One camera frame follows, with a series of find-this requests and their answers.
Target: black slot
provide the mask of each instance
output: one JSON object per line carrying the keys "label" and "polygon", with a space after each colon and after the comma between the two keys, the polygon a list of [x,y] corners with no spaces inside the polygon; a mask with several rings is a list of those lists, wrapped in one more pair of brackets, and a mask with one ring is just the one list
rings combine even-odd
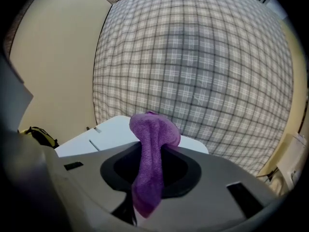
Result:
{"label": "black slot", "polygon": [[246,189],[242,183],[227,186],[246,218],[250,218],[263,209],[259,201]]}
{"label": "black slot", "polygon": [[74,168],[78,168],[78,167],[81,167],[83,166],[83,164],[80,162],[80,161],[77,161],[77,162],[73,162],[73,163],[69,163],[69,164],[66,164],[64,165],[64,167],[66,168],[66,170],[72,170]]}

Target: plaid curtain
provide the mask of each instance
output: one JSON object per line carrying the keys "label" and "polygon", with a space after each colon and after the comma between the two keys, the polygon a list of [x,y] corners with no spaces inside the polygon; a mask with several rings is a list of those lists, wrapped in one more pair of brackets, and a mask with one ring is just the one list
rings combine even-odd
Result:
{"label": "plaid curtain", "polygon": [[291,54],[256,0],[121,0],[102,29],[93,92],[98,123],[151,110],[257,174],[289,116]]}

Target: towel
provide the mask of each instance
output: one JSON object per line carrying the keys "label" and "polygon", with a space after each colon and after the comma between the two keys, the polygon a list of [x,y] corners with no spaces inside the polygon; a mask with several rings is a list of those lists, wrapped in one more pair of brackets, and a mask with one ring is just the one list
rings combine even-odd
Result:
{"label": "towel", "polygon": [[159,205],[164,188],[161,146],[177,146],[181,137],[171,121],[153,112],[133,115],[130,129],[141,142],[140,169],[132,184],[133,205],[147,218]]}

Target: bag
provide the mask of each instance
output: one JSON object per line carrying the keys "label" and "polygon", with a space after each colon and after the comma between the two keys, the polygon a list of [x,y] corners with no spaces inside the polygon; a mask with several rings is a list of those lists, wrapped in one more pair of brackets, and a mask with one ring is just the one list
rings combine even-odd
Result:
{"label": "bag", "polygon": [[39,127],[31,127],[28,130],[23,130],[20,132],[21,134],[30,135],[34,139],[36,139],[39,144],[50,146],[54,149],[56,149],[59,144],[57,142],[57,139],[53,139],[45,130]]}

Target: gray grid pattern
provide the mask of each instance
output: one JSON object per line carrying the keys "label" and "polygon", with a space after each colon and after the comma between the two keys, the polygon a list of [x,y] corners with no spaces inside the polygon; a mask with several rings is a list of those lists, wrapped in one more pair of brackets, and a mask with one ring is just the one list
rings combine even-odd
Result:
{"label": "gray grid pattern", "polygon": [[93,91],[98,123],[151,110],[257,174],[289,116],[291,54],[255,0],[121,0],[99,39]]}

